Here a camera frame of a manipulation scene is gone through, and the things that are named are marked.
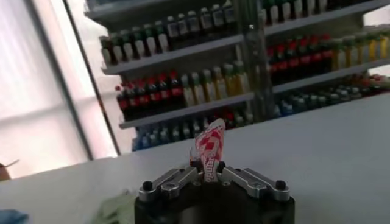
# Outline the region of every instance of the table surface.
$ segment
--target table surface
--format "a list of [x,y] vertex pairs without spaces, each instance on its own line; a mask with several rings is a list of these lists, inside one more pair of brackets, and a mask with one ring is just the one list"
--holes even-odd
[[[224,161],[285,180],[296,223],[390,219],[390,94],[228,131]],[[86,223],[106,198],[188,161],[193,141],[163,145],[0,184],[0,209],[32,223]]]

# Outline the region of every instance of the snack package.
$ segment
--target snack package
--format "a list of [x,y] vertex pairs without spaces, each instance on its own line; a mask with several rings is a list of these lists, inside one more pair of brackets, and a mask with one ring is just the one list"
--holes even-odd
[[201,160],[204,168],[204,181],[217,182],[216,169],[224,148],[225,122],[217,119],[195,138],[195,148],[190,151],[190,160]]

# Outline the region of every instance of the store shelf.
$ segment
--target store shelf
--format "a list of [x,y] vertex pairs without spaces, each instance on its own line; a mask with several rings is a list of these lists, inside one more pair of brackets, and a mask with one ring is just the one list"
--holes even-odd
[[285,23],[277,24],[271,27],[266,27],[264,32],[265,35],[272,35],[275,33],[280,33],[287,30],[293,30],[296,28],[300,28],[303,26],[321,23],[324,21],[329,21],[336,18],[341,18],[343,16],[352,15],[356,13],[364,13],[368,12],[383,6],[390,4],[389,0],[373,0],[369,2],[360,3],[357,5],[352,5],[343,9],[338,9],[334,11],[329,11],[325,13],[321,13],[318,15],[296,19],[292,21],[288,21]]
[[217,49],[220,47],[225,47],[229,45],[233,45],[236,43],[240,43],[244,40],[244,35],[235,35],[232,37],[226,37],[219,40],[210,41],[203,44],[198,44],[191,47],[186,47],[184,49],[180,49],[177,51],[171,51],[164,54],[154,55],[148,58],[142,58],[137,61],[130,61],[128,63],[123,63],[117,66],[109,66],[103,69],[103,73],[107,75],[117,75],[122,72],[131,71],[133,69],[138,69],[150,65],[154,65],[157,63],[163,63],[165,61],[170,61],[173,59],[185,57],[187,55],[192,55],[204,51],[209,51],[212,49]]
[[233,105],[233,104],[240,103],[240,102],[249,101],[249,100],[254,99],[254,97],[255,97],[254,93],[247,93],[247,94],[243,94],[240,96],[229,97],[226,99],[222,99],[222,100],[218,100],[218,101],[214,101],[214,102],[210,102],[210,103],[204,103],[204,104],[196,105],[193,107],[188,107],[188,108],[175,110],[175,111],[171,111],[171,112],[167,112],[167,113],[163,113],[163,114],[145,117],[145,118],[137,119],[134,121],[128,121],[128,122],[120,124],[119,127],[121,129],[126,129],[126,128],[130,128],[130,127],[137,127],[137,126],[153,124],[153,123],[157,123],[157,122],[161,122],[161,121],[167,121],[167,120],[170,120],[173,118],[182,117],[182,116],[186,116],[189,114],[194,114],[194,113],[198,113],[198,112],[202,112],[202,111],[212,110],[212,109],[219,108],[219,107]]
[[314,85],[317,83],[342,78],[342,77],[345,77],[348,75],[364,72],[364,71],[367,71],[368,69],[376,68],[376,67],[384,66],[384,65],[390,65],[390,59],[377,60],[377,61],[362,64],[362,65],[357,65],[357,66],[353,66],[350,68],[345,68],[342,70],[329,72],[329,73],[326,73],[323,75],[317,75],[317,76],[310,77],[307,79],[302,79],[302,80],[298,80],[295,82],[277,85],[274,87],[273,90],[274,90],[274,93],[281,93],[281,92],[289,91],[292,89],[301,88],[304,86]]

